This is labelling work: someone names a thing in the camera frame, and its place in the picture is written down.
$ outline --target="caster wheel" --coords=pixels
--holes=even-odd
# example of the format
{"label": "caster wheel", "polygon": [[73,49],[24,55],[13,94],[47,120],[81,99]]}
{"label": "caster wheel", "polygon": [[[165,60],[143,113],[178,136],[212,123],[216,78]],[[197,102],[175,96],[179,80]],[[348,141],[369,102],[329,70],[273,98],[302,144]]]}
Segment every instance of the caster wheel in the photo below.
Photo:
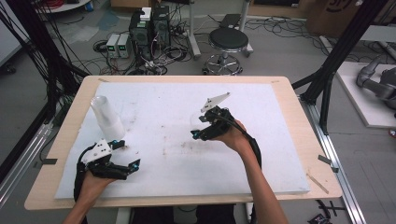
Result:
{"label": "caster wheel", "polygon": [[204,74],[204,75],[209,74],[209,69],[203,68],[203,69],[202,69],[202,74]]}

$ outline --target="transparent cup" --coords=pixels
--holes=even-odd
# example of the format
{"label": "transparent cup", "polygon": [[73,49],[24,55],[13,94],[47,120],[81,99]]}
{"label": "transparent cup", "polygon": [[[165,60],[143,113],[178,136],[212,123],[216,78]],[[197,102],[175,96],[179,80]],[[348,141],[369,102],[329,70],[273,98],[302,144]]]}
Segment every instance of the transparent cup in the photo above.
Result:
{"label": "transparent cup", "polygon": [[125,128],[120,116],[114,111],[107,97],[102,95],[93,97],[91,108],[107,141],[120,141],[125,136]]}

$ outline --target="aluminum frame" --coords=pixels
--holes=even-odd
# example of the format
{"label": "aluminum frame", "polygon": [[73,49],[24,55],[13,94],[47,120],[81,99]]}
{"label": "aluminum frame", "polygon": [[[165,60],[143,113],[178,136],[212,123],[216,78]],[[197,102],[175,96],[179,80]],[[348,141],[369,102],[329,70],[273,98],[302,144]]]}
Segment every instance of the aluminum frame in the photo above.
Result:
{"label": "aluminum frame", "polygon": [[366,224],[367,222],[363,216],[361,208],[359,207],[358,201],[355,198],[352,187],[350,187],[341,162],[338,159],[338,155],[335,151],[334,145],[332,144],[332,140],[329,135],[323,132],[319,125],[320,112],[318,112],[318,109],[315,105],[309,105],[306,102],[301,102],[301,104],[308,112],[306,115],[312,122],[311,125],[314,128],[326,157],[332,161],[332,167],[338,168],[338,172],[335,173],[335,177],[340,183],[341,189],[343,191],[343,202],[346,206],[350,221],[354,224]]}

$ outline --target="power supply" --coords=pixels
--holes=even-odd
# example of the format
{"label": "power supply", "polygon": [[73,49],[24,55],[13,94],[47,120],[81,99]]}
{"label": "power supply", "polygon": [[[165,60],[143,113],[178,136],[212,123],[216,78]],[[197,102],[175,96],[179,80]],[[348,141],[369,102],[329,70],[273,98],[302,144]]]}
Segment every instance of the power supply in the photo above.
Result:
{"label": "power supply", "polygon": [[132,51],[131,37],[127,34],[121,34],[117,44],[121,58],[129,58]]}
{"label": "power supply", "polygon": [[107,54],[109,58],[119,58],[119,48],[117,48],[117,43],[119,42],[120,35],[111,35],[106,43]]}

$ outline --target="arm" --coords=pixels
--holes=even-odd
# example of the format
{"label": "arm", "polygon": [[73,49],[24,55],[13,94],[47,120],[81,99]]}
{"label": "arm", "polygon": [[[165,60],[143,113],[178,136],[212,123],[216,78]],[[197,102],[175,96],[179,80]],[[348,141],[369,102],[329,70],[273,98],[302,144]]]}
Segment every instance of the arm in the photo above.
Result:
{"label": "arm", "polygon": [[[245,127],[239,120],[235,121],[245,130]],[[246,137],[235,127],[232,127],[230,131],[214,140],[224,142],[227,147],[236,151],[241,157],[245,165],[247,181],[250,185],[259,223],[288,223],[279,201],[262,174],[256,156]]]}
{"label": "arm", "polygon": [[78,200],[67,215],[63,224],[81,223],[88,211],[95,205],[96,199],[102,194],[107,185],[113,181],[115,181],[115,179],[95,177],[88,171],[87,174],[85,174],[84,183],[82,184]]}

